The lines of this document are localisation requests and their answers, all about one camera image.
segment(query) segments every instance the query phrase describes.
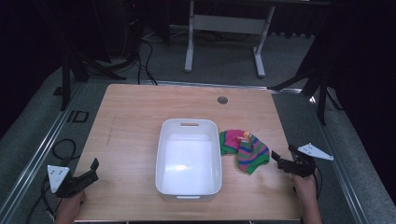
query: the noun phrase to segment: human arm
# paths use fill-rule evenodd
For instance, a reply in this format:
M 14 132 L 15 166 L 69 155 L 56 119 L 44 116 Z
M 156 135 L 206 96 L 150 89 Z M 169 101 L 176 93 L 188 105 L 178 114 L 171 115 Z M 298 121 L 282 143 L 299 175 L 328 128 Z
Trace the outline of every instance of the human arm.
M 300 177 L 291 175 L 294 182 L 297 197 L 303 210 L 304 224 L 322 224 L 317 200 L 317 187 L 312 175 Z
M 56 210 L 55 224 L 74 223 L 79 207 L 85 199 L 85 192 L 82 191 L 71 198 L 59 199 L 60 204 Z

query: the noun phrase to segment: wooden table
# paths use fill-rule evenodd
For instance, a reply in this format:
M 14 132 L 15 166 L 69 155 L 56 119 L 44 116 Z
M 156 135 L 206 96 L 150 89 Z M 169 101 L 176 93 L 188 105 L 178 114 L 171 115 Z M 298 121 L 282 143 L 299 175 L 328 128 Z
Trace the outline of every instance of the wooden table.
M 228 103 L 218 103 L 225 96 Z M 99 180 L 86 188 L 77 221 L 298 219 L 290 177 L 272 159 L 252 175 L 223 156 L 222 188 L 211 202 L 167 202 L 155 187 L 161 127 L 167 119 L 211 119 L 219 132 L 252 132 L 290 159 L 271 93 L 260 89 L 137 86 L 106 90 L 75 175 L 100 162 Z

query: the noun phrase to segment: white container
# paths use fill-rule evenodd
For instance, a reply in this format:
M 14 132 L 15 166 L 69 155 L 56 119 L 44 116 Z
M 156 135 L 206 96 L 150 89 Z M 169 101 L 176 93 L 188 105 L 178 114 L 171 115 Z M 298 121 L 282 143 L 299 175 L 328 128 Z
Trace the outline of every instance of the white container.
M 208 201 L 221 188 L 216 124 L 207 119 L 169 119 L 161 129 L 155 185 L 165 200 Z

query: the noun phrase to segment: gray carpet floor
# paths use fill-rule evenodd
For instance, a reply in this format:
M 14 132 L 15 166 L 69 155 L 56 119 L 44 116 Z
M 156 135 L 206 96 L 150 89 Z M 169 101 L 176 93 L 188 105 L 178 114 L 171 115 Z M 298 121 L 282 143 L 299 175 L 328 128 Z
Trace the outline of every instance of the gray carpet floor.
M 313 41 L 313 37 L 269 36 L 262 52 L 266 77 L 260 78 L 256 75 L 252 54 L 252 47 L 258 43 L 257 36 L 249 36 L 243 41 L 220 42 L 207 41 L 210 37 L 208 34 L 197 34 L 190 73 L 184 72 L 187 50 L 185 35 L 173 36 L 169 44 L 155 35 L 146 37 L 145 40 L 152 46 L 152 54 L 149 57 L 150 45 L 143 43 L 139 50 L 142 63 L 149 57 L 148 70 L 160 85 L 269 87 L 295 75 Z M 114 58 L 113 61 L 116 63 L 120 59 Z M 1 214 L 9 216 L 8 223 L 25 222 L 39 196 L 47 164 L 59 163 L 51 154 L 50 146 L 56 141 L 72 138 L 77 144 L 77 154 L 81 153 L 106 87 L 116 82 L 135 84 L 137 67 L 134 65 L 117 72 L 120 76 L 127 77 L 125 81 L 101 75 L 92 75 L 87 83 L 73 80 L 73 101 L 64 112 L 59 110 L 62 98 L 52 95 L 55 88 L 62 85 L 62 69 L 47 78 L 18 120 L 0 140 L 0 171 L 3 177 L 0 189 L 0 201 L 3 204 Z M 144 71 L 141 73 L 141 82 L 151 84 Z M 315 115 L 317 105 L 298 91 L 292 91 L 301 89 L 305 82 L 302 80 L 293 84 L 289 87 L 291 90 L 274 92 L 273 97 L 289 143 L 297 146 L 312 143 L 335 157 L 335 161 L 317 160 L 324 177 L 319 198 L 324 223 L 392 223 L 396 220 L 395 206 L 346 114 L 327 103 L 327 125 L 322 126 Z M 88 112 L 87 121 L 68 120 L 72 111 Z M 67 144 L 59 146 L 59 150 L 64 153 L 69 153 L 70 148 Z M 45 159 L 34 171 L 26 169 L 37 152 Z M 77 162 L 72 161 L 72 170 Z M 32 174 L 32 180 L 19 183 L 26 173 Z M 27 188 L 22 189 L 18 196 L 10 198 L 21 185 Z M 10 204 L 12 208 L 8 210 L 9 213 L 5 213 L 5 205 Z M 39 203 L 30 223 L 51 222 L 43 204 Z M 236 223 L 248 223 L 248 220 Z M 298 221 L 256 220 L 255 223 Z

